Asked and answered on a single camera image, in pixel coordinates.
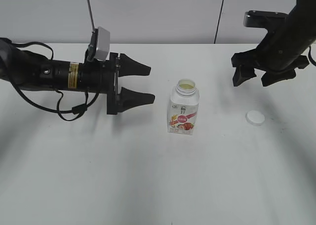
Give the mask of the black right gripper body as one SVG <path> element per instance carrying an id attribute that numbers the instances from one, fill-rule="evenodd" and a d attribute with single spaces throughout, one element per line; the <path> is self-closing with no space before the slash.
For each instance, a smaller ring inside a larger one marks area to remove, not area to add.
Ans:
<path id="1" fill-rule="evenodd" d="M 303 52 L 310 46 L 309 29 L 275 29 L 267 31 L 256 48 L 232 56 L 233 67 L 285 73 L 309 65 Z"/>

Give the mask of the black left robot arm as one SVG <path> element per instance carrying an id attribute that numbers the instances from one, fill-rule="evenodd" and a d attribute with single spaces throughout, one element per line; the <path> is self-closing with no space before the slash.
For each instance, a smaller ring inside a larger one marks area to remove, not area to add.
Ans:
<path id="1" fill-rule="evenodd" d="M 31 45 L 51 47 L 39 42 L 13 43 L 0 40 L 0 78 L 10 82 L 17 93 L 30 105 L 63 118 L 73 114 L 80 118 L 97 100 L 100 94 L 107 96 L 107 114 L 116 115 L 134 107 L 153 104 L 155 96 L 118 87 L 118 79 L 125 76 L 148 76 L 151 68 L 126 54 L 110 53 L 108 60 L 88 60 L 83 63 L 55 60 L 26 50 Z M 70 110 L 61 110 L 60 103 L 54 109 L 36 104 L 24 91 L 83 92 L 83 104 Z"/>

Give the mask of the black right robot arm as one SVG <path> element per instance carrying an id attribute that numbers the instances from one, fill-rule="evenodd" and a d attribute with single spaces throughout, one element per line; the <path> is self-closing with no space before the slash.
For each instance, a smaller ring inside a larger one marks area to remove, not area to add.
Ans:
<path id="1" fill-rule="evenodd" d="M 264 87 L 296 77 L 296 69 L 304 69 L 315 61 L 303 52 L 316 41 L 316 0 L 296 0 L 288 13 L 250 10 L 245 13 L 244 26 L 266 29 L 256 48 L 235 53 L 233 85 L 240 86 L 264 72 Z"/>

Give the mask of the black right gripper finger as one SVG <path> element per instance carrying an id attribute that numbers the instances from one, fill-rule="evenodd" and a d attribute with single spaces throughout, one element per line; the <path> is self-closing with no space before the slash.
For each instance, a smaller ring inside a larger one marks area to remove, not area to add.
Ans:
<path id="1" fill-rule="evenodd" d="M 266 72 L 262 76 L 261 82 L 262 82 L 262 86 L 268 87 L 277 82 L 291 80 L 291 79 L 294 79 L 295 77 L 296 77 L 295 70 L 290 70 L 281 74 L 272 74 L 272 73 Z"/>
<path id="2" fill-rule="evenodd" d="M 248 81 L 255 77 L 257 77 L 257 75 L 255 74 L 254 68 L 240 65 L 236 67 L 236 70 L 233 76 L 233 86 L 238 87 L 245 81 Z"/>

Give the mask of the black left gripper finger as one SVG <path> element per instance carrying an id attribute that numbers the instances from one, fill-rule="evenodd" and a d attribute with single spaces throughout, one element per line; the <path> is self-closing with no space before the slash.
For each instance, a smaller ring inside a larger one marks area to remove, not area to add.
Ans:
<path id="1" fill-rule="evenodd" d="M 151 67 L 141 64 L 126 54 L 121 53 L 119 56 L 119 77 L 125 76 L 148 76 L 150 75 Z"/>
<path id="2" fill-rule="evenodd" d="M 131 108 L 153 104 L 154 100 L 155 95 L 153 94 L 136 92 L 122 87 L 118 100 L 118 112 L 122 113 Z"/>

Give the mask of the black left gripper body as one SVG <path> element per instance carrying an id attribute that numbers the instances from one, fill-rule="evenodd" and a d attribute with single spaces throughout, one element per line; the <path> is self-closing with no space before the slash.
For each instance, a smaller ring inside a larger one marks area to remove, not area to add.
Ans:
<path id="1" fill-rule="evenodd" d="M 110 59 L 105 61 L 85 59 L 80 70 L 80 84 L 86 92 L 95 93 L 87 106 L 92 106 L 100 94 L 105 94 L 108 115 L 116 115 L 119 112 L 118 60 L 119 54 L 111 52 Z"/>

